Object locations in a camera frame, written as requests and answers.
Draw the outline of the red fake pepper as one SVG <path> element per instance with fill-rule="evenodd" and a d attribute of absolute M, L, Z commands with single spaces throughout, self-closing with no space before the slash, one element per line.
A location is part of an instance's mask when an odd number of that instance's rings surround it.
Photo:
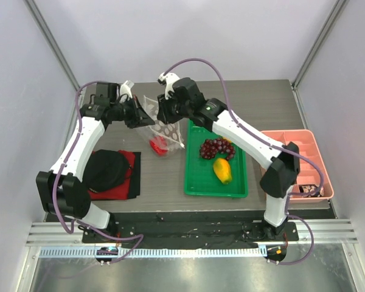
<path fill-rule="evenodd" d="M 163 137 L 150 139 L 149 145 L 158 156 L 165 156 L 169 152 L 167 141 Z"/>

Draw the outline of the clear dotted zip bag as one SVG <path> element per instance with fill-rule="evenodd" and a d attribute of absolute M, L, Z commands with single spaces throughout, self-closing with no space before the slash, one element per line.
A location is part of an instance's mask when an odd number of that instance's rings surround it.
<path fill-rule="evenodd" d="M 142 104 L 143 109 L 155 121 L 154 125 L 137 129 L 137 132 L 140 134 L 140 136 L 143 138 L 146 144 L 148 144 L 148 146 L 150 147 L 149 145 L 150 139 L 153 139 L 154 137 L 158 136 L 163 137 L 167 141 L 169 152 L 165 156 L 160 156 L 160 157 L 166 157 L 178 150 L 185 149 L 184 139 L 180 131 L 179 122 L 164 124 L 160 120 L 157 120 L 157 115 L 159 110 L 158 102 L 146 96 L 143 96 L 142 100 L 143 100 Z"/>

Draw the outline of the purple fake grapes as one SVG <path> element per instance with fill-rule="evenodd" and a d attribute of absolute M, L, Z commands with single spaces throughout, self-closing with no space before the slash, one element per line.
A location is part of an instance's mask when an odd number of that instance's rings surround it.
<path fill-rule="evenodd" d="M 234 158 L 236 149 L 233 143 L 228 143 L 223 138 L 206 139 L 200 146 L 199 154 L 203 159 L 213 159 L 217 154 L 225 155 L 225 160 Z"/>

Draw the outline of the orange green fake mango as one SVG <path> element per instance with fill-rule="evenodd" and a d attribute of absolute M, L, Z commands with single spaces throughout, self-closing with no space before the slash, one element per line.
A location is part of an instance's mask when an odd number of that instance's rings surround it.
<path fill-rule="evenodd" d="M 216 159 L 213 163 L 213 171 L 222 184 L 229 184 L 232 181 L 231 166 L 227 160 Z"/>

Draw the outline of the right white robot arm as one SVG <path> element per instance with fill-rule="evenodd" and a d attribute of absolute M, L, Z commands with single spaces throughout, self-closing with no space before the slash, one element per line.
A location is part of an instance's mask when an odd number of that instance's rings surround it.
<path fill-rule="evenodd" d="M 158 96 L 158 120 L 168 124 L 189 119 L 196 126 L 229 139 L 265 170 L 260 186 L 266 193 L 266 208 L 260 228 L 267 239 L 277 240 L 285 232 L 287 197 L 300 172 L 297 145 L 271 139 L 220 100 L 206 99 L 191 78 L 167 73 L 161 74 L 158 82 L 165 87 Z"/>

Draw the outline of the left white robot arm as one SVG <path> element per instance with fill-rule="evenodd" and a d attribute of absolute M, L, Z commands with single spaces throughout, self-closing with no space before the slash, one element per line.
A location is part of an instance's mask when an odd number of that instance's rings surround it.
<path fill-rule="evenodd" d="M 92 203 L 83 182 L 86 164 L 111 123 L 123 121 L 128 128 L 139 128 L 153 125 L 154 120 L 132 93 L 132 81 L 127 80 L 121 85 L 96 81 L 94 85 L 96 93 L 88 103 L 80 101 L 87 86 L 78 89 L 75 130 L 50 170 L 37 174 L 36 186 L 43 210 L 56 215 L 68 234 L 74 232 L 74 226 L 68 226 L 65 218 L 92 230 L 103 242 L 109 243 L 117 237 L 117 224 L 112 213 Z"/>

